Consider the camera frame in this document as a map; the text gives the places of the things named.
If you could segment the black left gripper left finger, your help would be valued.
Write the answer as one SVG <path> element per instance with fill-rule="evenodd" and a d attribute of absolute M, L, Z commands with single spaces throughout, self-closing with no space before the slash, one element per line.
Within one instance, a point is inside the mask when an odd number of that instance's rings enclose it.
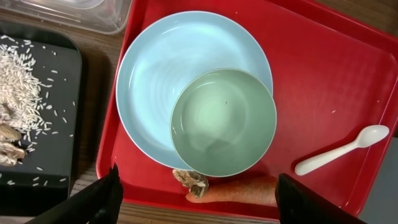
<path fill-rule="evenodd" d="M 106 176 L 27 224 L 116 224 L 123 193 L 118 166 L 114 164 Z"/>

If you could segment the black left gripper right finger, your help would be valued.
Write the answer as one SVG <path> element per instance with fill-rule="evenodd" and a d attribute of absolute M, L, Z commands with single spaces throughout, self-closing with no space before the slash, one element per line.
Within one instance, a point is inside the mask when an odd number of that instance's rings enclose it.
<path fill-rule="evenodd" d="M 287 174 L 275 190 L 281 224 L 365 224 Z"/>

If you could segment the green bowl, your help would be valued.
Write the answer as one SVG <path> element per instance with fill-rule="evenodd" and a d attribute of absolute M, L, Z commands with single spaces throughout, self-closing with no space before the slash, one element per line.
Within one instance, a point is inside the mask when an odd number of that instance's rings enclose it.
<path fill-rule="evenodd" d="M 272 94 L 238 69 L 212 70 L 190 82 L 170 118 L 172 144 L 181 160 L 210 177 L 248 170 L 269 149 L 277 126 Z"/>

